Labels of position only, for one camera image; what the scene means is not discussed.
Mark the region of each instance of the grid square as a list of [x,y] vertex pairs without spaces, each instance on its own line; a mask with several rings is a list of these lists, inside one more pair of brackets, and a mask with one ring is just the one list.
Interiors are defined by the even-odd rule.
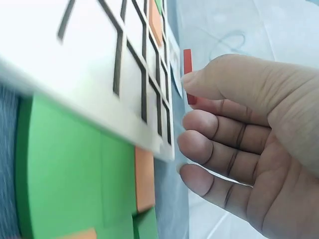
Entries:
[[170,115],[168,106],[165,104],[164,101],[162,101],[162,125],[163,125],[163,139],[167,139],[167,142],[171,144],[171,133],[170,133]]
[[142,117],[142,71],[131,50],[126,47],[122,56],[120,101],[136,116]]
[[163,62],[160,65],[160,89],[168,101],[168,78]]
[[148,39],[148,43],[147,43],[147,65],[149,67],[149,74],[156,78],[156,71],[157,71],[157,65],[158,65],[158,61],[159,61],[159,54],[156,50],[155,44],[152,40],[152,38],[150,37]]
[[133,4],[133,0],[127,0],[127,8],[125,15],[125,26],[127,36],[134,49],[141,56],[143,55],[143,36],[146,34],[144,31],[145,23],[140,18],[137,9]]
[[147,0],[136,0],[139,8],[141,9],[142,12],[144,12],[146,14],[146,6],[145,6],[145,3],[146,3]]
[[104,0],[114,14],[120,15],[122,3],[126,0]]
[[151,79],[149,79],[147,99],[148,126],[161,135],[160,94]]
[[97,1],[75,3],[63,48],[78,59],[84,75],[100,81],[109,92],[113,90],[117,37],[117,29]]

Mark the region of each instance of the red block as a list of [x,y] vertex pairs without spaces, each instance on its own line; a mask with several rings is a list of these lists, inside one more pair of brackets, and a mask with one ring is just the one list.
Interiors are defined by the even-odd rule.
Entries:
[[[184,74],[190,73],[193,71],[193,64],[191,60],[191,50],[184,50]],[[187,102],[189,105],[195,105],[197,102],[197,97],[192,96],[187,93]]]

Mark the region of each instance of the orange square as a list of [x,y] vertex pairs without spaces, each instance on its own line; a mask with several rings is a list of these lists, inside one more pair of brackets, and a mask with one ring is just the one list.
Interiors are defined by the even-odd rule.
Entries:
[[161,31],[161,17],[158,10],[158,7],[156,6],[155,0],[150,0],[150,27],[152,29],[152,32],[154,34],[154,37],[156,39],[156,42],[159,46],[161,46],[161,43],[163,41],[162,31]]
[[138,212],[155,205],[154,157],[152,152],[135,147],[135,184]]
[[97,239],[95,229],[89,229],[84,232],[74,233],[69,236],[64,236],[59,239]]

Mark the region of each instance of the blue cloth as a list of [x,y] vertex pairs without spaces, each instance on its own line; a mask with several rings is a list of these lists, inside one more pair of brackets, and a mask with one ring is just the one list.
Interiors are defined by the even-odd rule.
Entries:
[[18,96],[0,85],[0,238],[19,236],[14,194],[14,142]]

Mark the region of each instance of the green foam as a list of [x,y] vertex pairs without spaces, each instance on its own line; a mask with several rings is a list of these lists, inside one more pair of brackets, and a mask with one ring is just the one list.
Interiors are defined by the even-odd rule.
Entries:
[[[56,237],[103,223],[101,137],[44,98],[21,102],[16,164],[26,168],[17,168],[16,187],[21,230],[28,238]],[[27,208],[22,205],[26,198]]]
[[114,219],[137,211],[135,147],[115,136],[104,135],[102,148],[104,219],[107,226]]
[[96,228],[97,239],[134,239],[132,215],[126,215],[105,228]]
[[161,11],[162,11],[162,1],[163,0],[155,0],[156,6],[158,7],[159,13],[161,15]]
[[133,218],[134,239],[158,239],[155,208],[138,214]]
[[21,101],[15,157],[23,238],[107,227],[136,211],[134,146],[45,97]]

